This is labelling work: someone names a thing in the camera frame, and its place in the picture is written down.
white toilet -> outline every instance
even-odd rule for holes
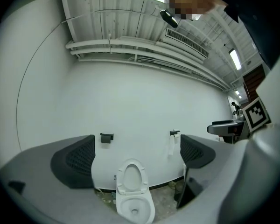
[[[116,209],[118,214],[137,224],[154,220],[154,202],[149,192],[145,167],[136,160],[128,159],[116,175]]]

corrugated ceiling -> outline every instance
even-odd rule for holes
[[[155,0],[67,0],[67,3],[67,19],[80,16],[70,21],[75,42],[122,36],[158,41],[162,32],[170,27],[156,8],[164,8],[164,4]],[[177,32],[210,53],[203,65],[227,83],[262,62],[243,23],[233,21],[224,12],[224,7],[217,7],[198,21],[177,21]],[[243,62],[241,70],[236,70],[229,56],[228,51],[232,48],[239,50]]]

wall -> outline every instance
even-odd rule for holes
[[[36,0],[0,24],[0,168],[21,151],[16,123],[21,81],[37,49],[64,20],[60,5]]]
[[[98,188],[115,189],[114,175],[128,158],[143,163],[150,186],[182,176],[179,145],[174,155],[168,156],[169,131],[180,129],[215,140],[206,127],[212,121],[230,118],[228,100],[221,91],[163,71],[78,62],[64,86],[59,86],[62,92],[58,97],[57,92],[44,94],[49,92],[47,85],[42,91],[28,91],[38,86],[37,74],[29,75],[25,102],[21,98],[21,146],[94,134],[92,177]],[[113,133],[114,140],[102,144],[100,133]]]
[[[60,95],[76,60],[65,48],[70,40],[64,23],[43,42],[26,71],[17,109],[22,151],[51,142],[55,134]]]

floor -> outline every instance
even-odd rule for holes
[[[180,189],[183,185],[183,180],[178,182],[170,182],[167,186],[150,190],[154,202],[155,217],[154,223],[163,220],[177,212],[177,202],[174,200],[175,187]],[[116,211],[115,193],[100,193],[96,192],[97,196],[113,211]]]

toilet lid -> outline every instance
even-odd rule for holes
[[[122,195],[137,195],[148,189],[145,168],[137,159],[128,159],[118,169],[116,175],[117,189]]]

